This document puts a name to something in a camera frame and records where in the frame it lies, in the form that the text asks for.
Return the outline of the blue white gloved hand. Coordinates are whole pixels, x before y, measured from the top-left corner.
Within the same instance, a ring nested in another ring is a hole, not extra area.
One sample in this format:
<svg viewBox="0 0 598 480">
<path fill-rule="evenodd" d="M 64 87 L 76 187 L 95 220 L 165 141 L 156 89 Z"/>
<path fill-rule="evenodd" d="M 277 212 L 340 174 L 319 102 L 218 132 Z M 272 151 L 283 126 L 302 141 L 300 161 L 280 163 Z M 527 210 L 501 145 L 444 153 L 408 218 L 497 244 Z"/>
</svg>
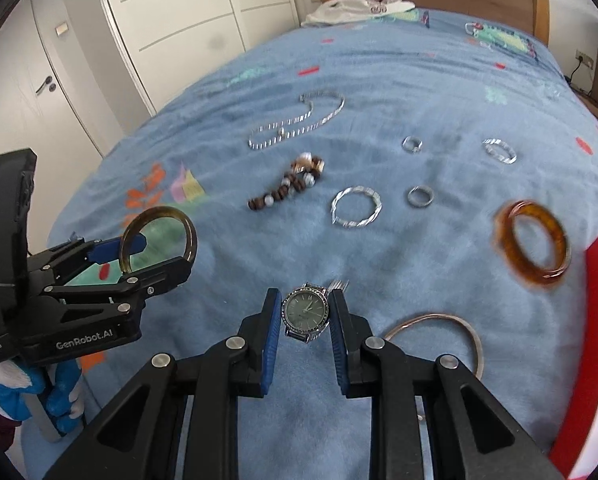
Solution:
<svg viewBox="0 0 598 480">
<path fill-rule="evenodd" d="M 84 413 L 78 361 L 52 365 L 48 372 L 20 361 L 0 363 L 0 448 L 14 442 L 15 429 L 32 416 L 25 396 L 42 396 L 44 409 L 61 434 L 70 434 Z"/>
</svg>

